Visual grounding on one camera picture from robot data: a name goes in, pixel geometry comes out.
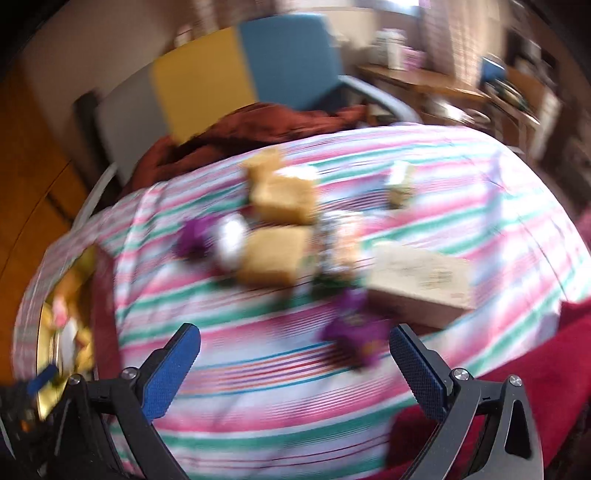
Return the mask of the purple wrapper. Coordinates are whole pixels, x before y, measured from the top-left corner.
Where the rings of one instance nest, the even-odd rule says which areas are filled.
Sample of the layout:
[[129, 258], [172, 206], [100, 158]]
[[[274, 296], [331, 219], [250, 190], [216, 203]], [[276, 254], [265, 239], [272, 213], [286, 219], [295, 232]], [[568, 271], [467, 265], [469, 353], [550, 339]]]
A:
[[363, 288], [349, 288], [335, 300], [335, 313], [322, 331], [322, 341], [332, 342], [356, 367], [378, 364], [391, 329], [391, 321], [374, 311]]

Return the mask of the large beige medicine box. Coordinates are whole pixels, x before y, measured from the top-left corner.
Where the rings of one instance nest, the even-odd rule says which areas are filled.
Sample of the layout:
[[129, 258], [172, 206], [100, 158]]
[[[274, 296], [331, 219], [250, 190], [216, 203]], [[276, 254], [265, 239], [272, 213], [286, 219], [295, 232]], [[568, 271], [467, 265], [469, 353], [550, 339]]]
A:
[[379, 310], [432, 329], [475, 308], [469, 261], [393, 241], [374, 245], [366, 289]]

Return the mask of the white plastic bag ball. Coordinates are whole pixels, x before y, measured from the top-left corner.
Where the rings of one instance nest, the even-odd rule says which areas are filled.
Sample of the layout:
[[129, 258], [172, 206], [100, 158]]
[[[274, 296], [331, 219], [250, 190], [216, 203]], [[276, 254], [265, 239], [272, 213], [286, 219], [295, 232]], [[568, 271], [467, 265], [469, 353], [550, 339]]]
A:
[[212, 233], [212, 255], [221, 271], [232, 273], [238, 270], [248, 234], [249, 224], [242, 214], [224, 215], [215, 222]]

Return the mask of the yellow sponge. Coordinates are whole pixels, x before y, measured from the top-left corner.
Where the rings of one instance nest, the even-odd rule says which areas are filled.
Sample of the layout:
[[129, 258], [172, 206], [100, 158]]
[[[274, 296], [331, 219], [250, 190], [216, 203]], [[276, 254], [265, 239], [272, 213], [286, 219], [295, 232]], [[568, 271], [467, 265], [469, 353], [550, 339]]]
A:
[[259, 219], [270, 224], [311, 225], [318, 207], [315, 182], [279, 174], [252, 187], [250, 203]]
[[267, 176], [283, 167], [283, 150], [270, 146], [254, 152], [242, 161], [242, 170], [250, 186], [266, 179]]
[[252, 230], [242, 248], [236, 280], [250, 287], [294, 287], [311, 247], [307, 226], [273, 226]]

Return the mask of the small green medicine box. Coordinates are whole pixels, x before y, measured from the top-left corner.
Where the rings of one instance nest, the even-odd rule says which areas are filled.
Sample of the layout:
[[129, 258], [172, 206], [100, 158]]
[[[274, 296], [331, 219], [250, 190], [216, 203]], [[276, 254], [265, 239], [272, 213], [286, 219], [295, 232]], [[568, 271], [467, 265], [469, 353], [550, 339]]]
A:
[[404, 208], [414, 195], [414, 166], [406, 161], [396, 161], [391, 166], [385, 183], [389, 206]]

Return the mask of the gold metal tin box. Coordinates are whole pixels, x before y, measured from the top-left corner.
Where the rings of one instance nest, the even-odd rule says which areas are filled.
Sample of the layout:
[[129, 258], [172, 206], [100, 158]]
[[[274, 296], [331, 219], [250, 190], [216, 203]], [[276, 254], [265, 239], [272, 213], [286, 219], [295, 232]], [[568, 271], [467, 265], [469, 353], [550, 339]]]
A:
[[[97, 244], [86, 248], [53, 282], [41, 304], [36, 344], [36, 372], [54, 363], [59, 374], [35, 396], [37, 414], [45, 420], [59, 402], [67, 379], [112, 378], [122, 369], [114, 302], [114, 259]], [[77, 307], [78, 319], [56, 330], [52, 301], [63, 295]]]

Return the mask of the red clothing of person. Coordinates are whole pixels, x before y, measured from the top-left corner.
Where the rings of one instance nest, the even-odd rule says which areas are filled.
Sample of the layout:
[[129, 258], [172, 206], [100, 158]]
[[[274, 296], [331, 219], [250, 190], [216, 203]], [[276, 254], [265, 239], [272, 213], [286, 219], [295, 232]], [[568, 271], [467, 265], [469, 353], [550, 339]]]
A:
[[[590, 297], [562, 302], [554, 337], [481, 379], [502, 381], [510, 374], [524, 381], [550, 475], [546, 478], [560, 479], [574, 469], [578, 472], [572, 478], [590, 479]], [[401, 479], [435, 427], [419, 406], [403, 410], [391, 430], [387, 468], [375, 479]], [[478, 437], [471, 429], [451, 478], [459, 479], [468, 467]]]

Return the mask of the striped pink green bedspread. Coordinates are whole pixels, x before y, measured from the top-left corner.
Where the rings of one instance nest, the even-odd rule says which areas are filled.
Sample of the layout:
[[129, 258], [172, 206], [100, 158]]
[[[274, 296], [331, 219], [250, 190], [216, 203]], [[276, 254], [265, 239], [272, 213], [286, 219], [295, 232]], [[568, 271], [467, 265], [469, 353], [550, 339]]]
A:
[[[325, 209], [365, 216], [363, 249], [391, 240], [465, 258], [475, 308], [426, 344], [482, 375], [533, 349], [562, 301], [590, 294], [590, 255], [539, 177], [494, 138], [466, 128], [400, 125], [283, 146], [287, 164], [318, 170]], [[414, 166], [414, 195], [389, 206], [391, 166]], [[245, 210], [242, 157], [126, 196], [45, 253], [18, 312], [14, 374], [36, 366], [41, 304], [89, 245], [115, 261], [119, 351], [143, 362], [183, 323], [200, 355], [156, 428], [193, 479], [354, 479], [386, 463], [394, 417], [413, 397], [389, 354], [356, 371], [320, 335], [328, 299], [245, 289], [172, 252], [181, 223]]]

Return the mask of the orange wooden wardrobe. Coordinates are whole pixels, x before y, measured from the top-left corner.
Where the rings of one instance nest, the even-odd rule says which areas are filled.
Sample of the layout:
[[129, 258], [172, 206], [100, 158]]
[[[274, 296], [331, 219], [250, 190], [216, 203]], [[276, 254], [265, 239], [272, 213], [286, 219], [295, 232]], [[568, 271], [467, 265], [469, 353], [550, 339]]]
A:
[[1, 383], [13, 382], [13, 329], [47, 247], [88, 194], [52, 132], [19, 61], [1, 75]]

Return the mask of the dark red jacket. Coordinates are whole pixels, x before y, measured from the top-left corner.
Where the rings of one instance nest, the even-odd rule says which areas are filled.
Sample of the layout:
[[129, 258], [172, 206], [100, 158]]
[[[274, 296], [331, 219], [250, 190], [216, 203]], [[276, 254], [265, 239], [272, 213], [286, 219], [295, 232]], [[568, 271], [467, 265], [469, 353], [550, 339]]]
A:
[[234, 155], [351, 130], [367, 119], [368, 110], [366, 104], [343, 107], [334, 113], [300, 112], [274, 103], [247, 105], [183, 143], [170, 135], [159, 138], [140, 158], [121, 195], [149, 188]]

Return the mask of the wooden desk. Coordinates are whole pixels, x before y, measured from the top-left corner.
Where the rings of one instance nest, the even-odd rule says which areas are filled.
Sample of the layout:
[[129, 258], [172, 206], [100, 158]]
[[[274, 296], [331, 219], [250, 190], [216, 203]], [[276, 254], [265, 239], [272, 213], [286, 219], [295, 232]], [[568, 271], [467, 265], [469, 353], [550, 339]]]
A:
[[391, 70], [370, 64], [360, 65], [356, 69], [370, 80], [385, 82], [419, 95], [436, 95], [477, 104], [486, 104], [489, 101], [489, 96], [477, 87], [435, 71]]

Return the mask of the blue folding chair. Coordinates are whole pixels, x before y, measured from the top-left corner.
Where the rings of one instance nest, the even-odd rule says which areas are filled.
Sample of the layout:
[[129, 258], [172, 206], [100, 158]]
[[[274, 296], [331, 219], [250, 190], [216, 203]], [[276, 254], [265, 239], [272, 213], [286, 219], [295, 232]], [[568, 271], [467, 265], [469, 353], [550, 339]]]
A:
[[479, 86], [493, 105], [512, 117], [518, 126], [539, 127], [540, 121], [532, 112], [529, 101], [509, 81], [507, 68], [496, 57], [482, 58]]

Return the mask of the white product box on desk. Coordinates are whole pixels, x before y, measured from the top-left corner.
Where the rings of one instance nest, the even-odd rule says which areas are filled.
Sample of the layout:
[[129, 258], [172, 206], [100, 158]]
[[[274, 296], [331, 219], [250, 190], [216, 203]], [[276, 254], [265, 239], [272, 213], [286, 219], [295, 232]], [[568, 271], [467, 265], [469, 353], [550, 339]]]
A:
[[403, 70], [406, 46], [407, 36], [404, 30], [379, 30], [374, 46], [375, 63], [391, 70]]

